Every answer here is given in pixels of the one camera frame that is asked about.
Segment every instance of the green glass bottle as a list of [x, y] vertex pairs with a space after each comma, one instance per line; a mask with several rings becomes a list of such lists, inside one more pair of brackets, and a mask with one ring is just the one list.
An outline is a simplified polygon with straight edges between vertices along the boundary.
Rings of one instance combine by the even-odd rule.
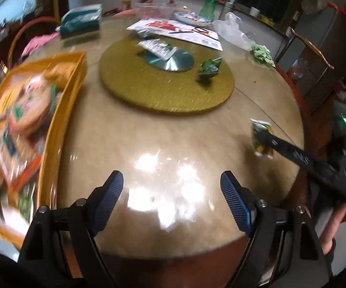
[[206, 0], [205, 5], [201, 9], [201, 12], [199, 12], [199, 15], [213, 21], [216, 3], [217, 0]]

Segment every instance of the screw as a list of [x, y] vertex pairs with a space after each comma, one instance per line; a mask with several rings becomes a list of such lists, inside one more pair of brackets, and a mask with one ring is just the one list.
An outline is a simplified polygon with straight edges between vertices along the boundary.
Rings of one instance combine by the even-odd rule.
[[265, 208], [268, 205], [268, 203], [264, 199], [259, 199], [257, 203], [258, 203], [258, 207], [261, 207], [261, 208]]
[[295, 208], [295, 210], [296, 210], [299, 214], [302, 214], [302, 213], [305, 212], [305, 209], [304, 209], [304, 207], [302, 207], [302, 206], [297, 206], [297, 207]]
[[86, 204], [86, 199], [85, 199], [85, 198], [80, 198], [80, 199], [78, 199], [78, 200], [76, 201], [76, 205], [77, 205], [78, 207], [85, 206], [85, 204]]
[[48, 207], [47, 207], [47, 206], [41, 206], [41, 207], [38, 209], [38, 212], [39, 212], [39, 213], [45, 213], [47, 210], [48, 210]]

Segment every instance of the white cup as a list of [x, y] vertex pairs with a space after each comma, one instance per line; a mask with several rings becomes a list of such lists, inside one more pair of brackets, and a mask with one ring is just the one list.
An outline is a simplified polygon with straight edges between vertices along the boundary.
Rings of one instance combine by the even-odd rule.
[[252, 15], [253, 17], [257, 17], [258, 14], [260, 14], [260, 10], [252, 6], [250, 8], [250, 15]]

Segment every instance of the tabletop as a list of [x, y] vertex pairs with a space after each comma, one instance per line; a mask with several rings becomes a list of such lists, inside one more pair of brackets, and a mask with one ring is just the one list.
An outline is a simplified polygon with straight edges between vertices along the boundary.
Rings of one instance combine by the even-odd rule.
[[69, 121], [59, 168], [57, 206], [87, 198], [113, 170], [124, 190], [105, 229], [96, 236], [102, 252], [122, 257], [197, 255], [240, 237], [220, 190], [231, 170], [255, 197], [274, 206], [288, 194], [298, 166], [275, 154], [257, 157], [252, 119], [303, 148], [304, 131], [291, 89], [274, 68], [221, 40], [224, 62], [235, 79], [220, 107], [186, 116], [138, 109], [114, 97], [99, 77], [103, 52], [131, 32], [134, 19], [109, 19], [100, 33], [54, 39], [30, 56], [86, 51], [88, 73]]

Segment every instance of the yellow tray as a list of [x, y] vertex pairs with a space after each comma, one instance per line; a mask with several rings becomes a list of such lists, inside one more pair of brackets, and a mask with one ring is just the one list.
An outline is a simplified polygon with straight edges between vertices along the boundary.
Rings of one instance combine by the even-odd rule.
[[[45, 147], [40, 165], [38, 178], [37, 196], [34, 203], [34, 211], [40, 205], [48, 205], [51, 209], [56, 207], [56, 190], [58, 180], [58, 167], [60, 164], [60, 150], [72, 112], [74, 101], [87, 72], [86, 58], [84, 53], [59, 54], [53, 57], [29, 62], [13, 68], [0, 85], [0, 99], [4, 91], [10, 86], [12, 78], [17, 75], [40, 74], [46, 69], [52, 69], [60, 62], [75, 62], [77, 67], [72, 76], [66, 82], [53, 83], [61, 91], [61, 99], [54, 112], [50, 127], [46, 136]], [[16, 233], [4, 223], [0, 224], [0, 238], [13, 243], [18, 249], [22, 247], [24, 236]]]

